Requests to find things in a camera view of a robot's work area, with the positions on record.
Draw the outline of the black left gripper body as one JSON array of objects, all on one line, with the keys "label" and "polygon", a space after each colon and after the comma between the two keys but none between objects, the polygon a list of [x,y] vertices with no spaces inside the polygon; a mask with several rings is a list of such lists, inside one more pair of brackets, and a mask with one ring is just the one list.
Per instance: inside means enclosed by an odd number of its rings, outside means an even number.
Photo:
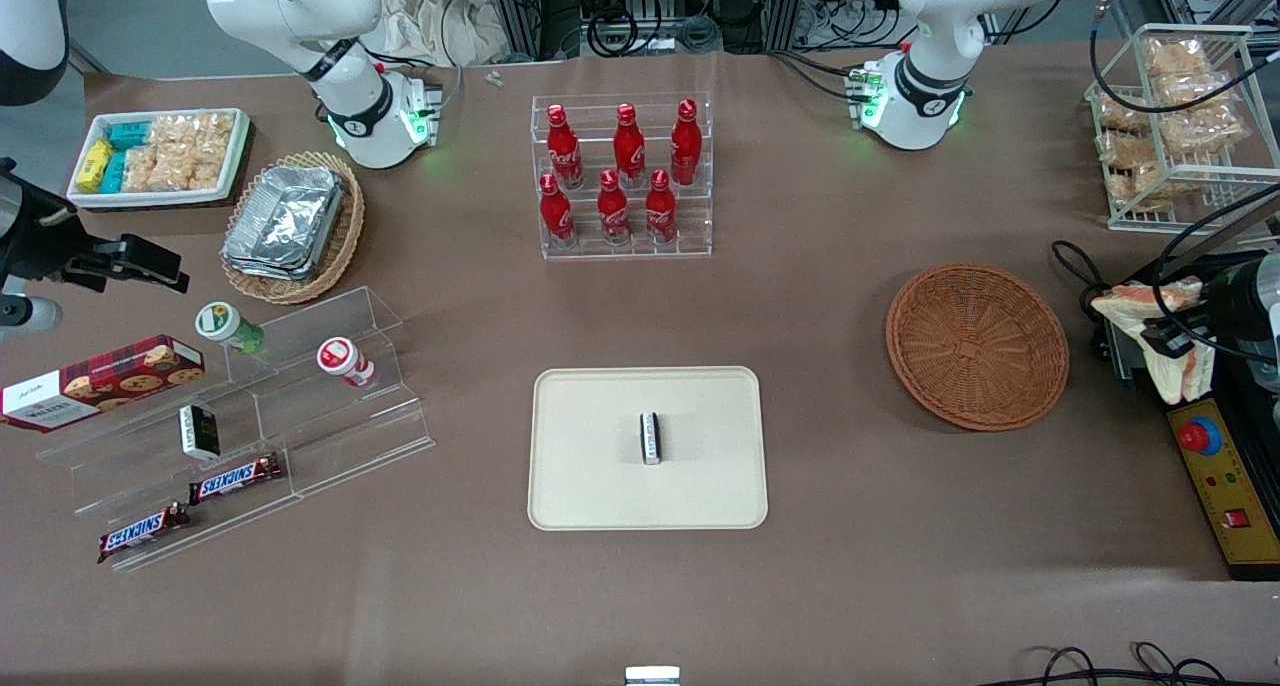
[{"label": "black left gripper body", "polygon": [[1233,340],[1270,340],[1267,308],[1258,293],[1261,261],[1239,262],[1216,276],[1204,289],[1210,331],[1216,338]]}]

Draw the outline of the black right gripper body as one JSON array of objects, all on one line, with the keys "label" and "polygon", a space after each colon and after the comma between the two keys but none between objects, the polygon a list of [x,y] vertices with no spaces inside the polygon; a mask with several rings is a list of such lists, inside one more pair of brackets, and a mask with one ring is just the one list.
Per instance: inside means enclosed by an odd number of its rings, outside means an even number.
[{"label": "black right gripper body", "polygon": [[15,166],[3,159],[1,280],[68,282],[104,293],[105,276],[68,271],[92,265],[104,241],[88,234],[73,203],[17,177]]}]

